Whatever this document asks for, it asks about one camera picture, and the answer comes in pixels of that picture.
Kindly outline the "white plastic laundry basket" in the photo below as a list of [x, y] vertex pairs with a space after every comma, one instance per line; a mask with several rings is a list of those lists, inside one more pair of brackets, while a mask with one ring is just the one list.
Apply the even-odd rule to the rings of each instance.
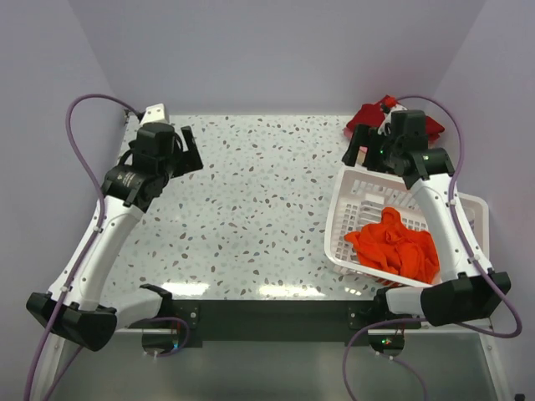
[[422, 287], [422, 282], [361, 265], [353, 246], [344, 239], [351, 231], [380, 222], [382, 210], [392, 207], [405, 227], [430, 232], [440, 260], [433, 284], [456, 279], [460, 273], [478, 275], [468, 261], [471, 253], [479, 257], [481, 267], [490, 268], [487, 203], [460, 192], [449, 196], [450, 182], [447, 174], [433, 175], [407, 189], [394, 175], [341, 168], [327, 216], [326, 257], [341, 273], [366, 276], [383, 287]]

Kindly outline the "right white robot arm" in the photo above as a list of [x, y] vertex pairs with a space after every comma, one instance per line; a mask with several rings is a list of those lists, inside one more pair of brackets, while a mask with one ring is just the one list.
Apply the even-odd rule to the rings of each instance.
[[364, 168], [403, 180], [440, 263], [440, 283], [385, 289], [377, 296], [381, 307], [389, 314], [423, 317], [433, 326], [489, 318], [507, 300], [511, 281], [494, 271], [480, 248], [459, 200], [450, 156], [428, 144], [424, 112], [390, 111], [378, 128], [357, 125], [343, 163], [353, 167], [360, 148], [366, 149]]

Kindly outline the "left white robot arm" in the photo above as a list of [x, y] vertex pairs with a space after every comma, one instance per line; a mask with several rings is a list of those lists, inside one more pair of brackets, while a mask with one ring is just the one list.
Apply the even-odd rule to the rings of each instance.
[[100, 299], [120, 249], [169, 181], [203, 167], [189, 126], [146, 123], [129, 143], [101, 187], [94, 217], [82, 242], [47, 292], [30, 295], [26, 308], [50, 332], [91, 351], [134, 323], [172, 314], [172, 295], [143, 284], [114, 305]]

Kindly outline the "orange t shirt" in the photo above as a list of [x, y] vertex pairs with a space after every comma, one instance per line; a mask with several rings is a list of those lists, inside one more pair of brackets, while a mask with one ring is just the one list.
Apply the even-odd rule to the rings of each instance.
[[428, 231], [405, 227], [400, 213], [386, 207], [379, 223], [365, 225], [344, 236], [361, 265], [431, 284], [440, 272], [435, 243]]

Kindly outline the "dark red folded shirt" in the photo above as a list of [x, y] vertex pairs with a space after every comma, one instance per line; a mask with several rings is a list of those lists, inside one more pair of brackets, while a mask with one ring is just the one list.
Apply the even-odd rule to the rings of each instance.
[[[385, 120], [385, 113], [381, 108], [382, 104], [385, 106], [400, 106], [398, 99], [389, 95], [386, 95], [374, 104], [363, 104], [360, 110], [346, 124], [343, 130], [344, 136], [350, 140], [354, 129], [358, 124], [365, 124], [372, 128], [379, 128]], [[444, 131], [445, 127], [443, 125], [429, 116], [425, 117], [425, 132], [431, 144], [436, 142]]]

